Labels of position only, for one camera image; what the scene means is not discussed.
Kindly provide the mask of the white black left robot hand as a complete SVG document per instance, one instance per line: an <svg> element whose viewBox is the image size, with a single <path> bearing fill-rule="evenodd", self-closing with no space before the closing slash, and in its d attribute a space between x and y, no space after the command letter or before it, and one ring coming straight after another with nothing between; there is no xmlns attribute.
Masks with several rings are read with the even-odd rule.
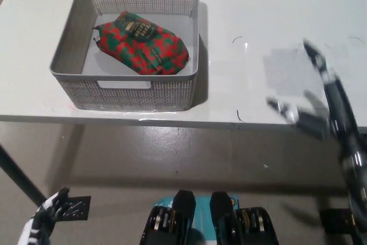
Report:
<svg viewBox="0 0 367 245"><path fill-rule="evenodd" d="M69 188L62 188L46 199L36 210L34 215L25 223L18 245L45 245L50 244L50 236L56 221L67 209Z"/></svg>

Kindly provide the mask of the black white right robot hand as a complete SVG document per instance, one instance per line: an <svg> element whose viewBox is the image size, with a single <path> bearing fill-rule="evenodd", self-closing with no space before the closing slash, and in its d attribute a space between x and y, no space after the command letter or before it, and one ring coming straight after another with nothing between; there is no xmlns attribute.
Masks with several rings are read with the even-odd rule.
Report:
<svg viewBox="0 0 367 245"><path fill-rule="evenodd" d="M327 66L324 55L309 40L303 40L303 47L313 67L321 77L329 116L322 118L288 103L282 103L275 98L267 98L267 105L288 123L305 133L321 141L331 135L346 149L347 153L357 151L363 146L363 142L339 76Z"/></svg>

